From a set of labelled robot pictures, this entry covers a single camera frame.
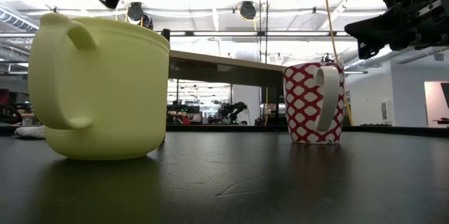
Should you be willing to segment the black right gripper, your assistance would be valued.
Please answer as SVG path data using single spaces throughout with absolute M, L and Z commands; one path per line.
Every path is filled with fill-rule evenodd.
M 369 59 L 388 46 L 401 51 L 448 45 L 448 0 L 383 0 L 387 10 L 344 27 L 357 39 L 358 57 Z

